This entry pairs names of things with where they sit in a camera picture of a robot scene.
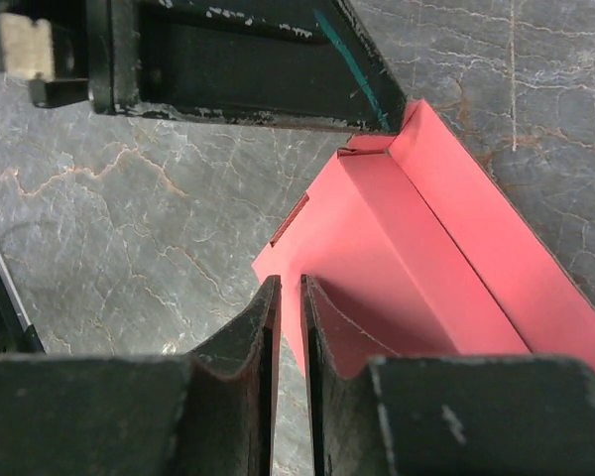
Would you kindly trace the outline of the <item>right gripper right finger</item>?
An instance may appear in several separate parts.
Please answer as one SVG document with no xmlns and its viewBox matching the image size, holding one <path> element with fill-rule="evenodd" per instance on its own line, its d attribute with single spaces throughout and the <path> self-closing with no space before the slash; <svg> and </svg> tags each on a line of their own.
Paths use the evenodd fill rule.
<svg viewBox="0 0 595 476">
<path fill-rule="evenodd" d="M 403 357 L 300 283 L 318 475 L 595 475 L 595 372 L 559 355 Z"/>
</svg>

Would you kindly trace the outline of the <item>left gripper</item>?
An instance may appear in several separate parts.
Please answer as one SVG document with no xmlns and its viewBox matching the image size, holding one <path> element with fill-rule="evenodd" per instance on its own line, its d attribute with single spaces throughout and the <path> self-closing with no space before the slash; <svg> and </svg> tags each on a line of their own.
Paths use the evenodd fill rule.
<svg viewBox="0 0 595 476">
<path fill-rule="evenodd" d="M 0 1 L 0 73 L 38 108 L 110 109 L 111 30 L 109 1 Z"/>
</svg>

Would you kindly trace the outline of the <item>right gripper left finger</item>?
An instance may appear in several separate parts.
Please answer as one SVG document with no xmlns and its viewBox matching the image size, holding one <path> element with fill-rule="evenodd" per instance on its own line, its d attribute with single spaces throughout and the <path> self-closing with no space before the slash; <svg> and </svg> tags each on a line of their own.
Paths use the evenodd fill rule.
<svg viewBox="0 0 595 476">
<path fill-rule="evenodd" d="M 0 475 L 267 475 L 280 280 L 189 352 L 0 355 Z"/>
</svg>

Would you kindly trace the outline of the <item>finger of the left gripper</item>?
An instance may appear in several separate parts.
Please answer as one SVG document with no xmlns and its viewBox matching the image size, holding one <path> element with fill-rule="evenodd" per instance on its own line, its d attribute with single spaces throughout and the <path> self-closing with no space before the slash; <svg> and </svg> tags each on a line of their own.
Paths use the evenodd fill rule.
<svg viewBox="0 0 595 476">
<path fill-rule="evenodd" d="M 348 1 L 90 1 L 100 114 L 396 134 L 407 99 Z"/>
</svg>

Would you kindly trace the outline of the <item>pink paper box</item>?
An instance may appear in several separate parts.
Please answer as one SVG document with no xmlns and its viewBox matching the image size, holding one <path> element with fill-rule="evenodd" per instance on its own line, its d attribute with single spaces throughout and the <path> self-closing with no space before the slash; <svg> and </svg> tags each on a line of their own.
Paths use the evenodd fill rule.
<svg viewBox="0 0 595 476">
<path fill-rule="evenodd" d="M 338 350 L 563 354 L 595 371 L 595 308 L 425 102 L 401 133 L 338 149 L 253 264 L 282 279 L 298 362 L 300 279 Z"/>
</svg>

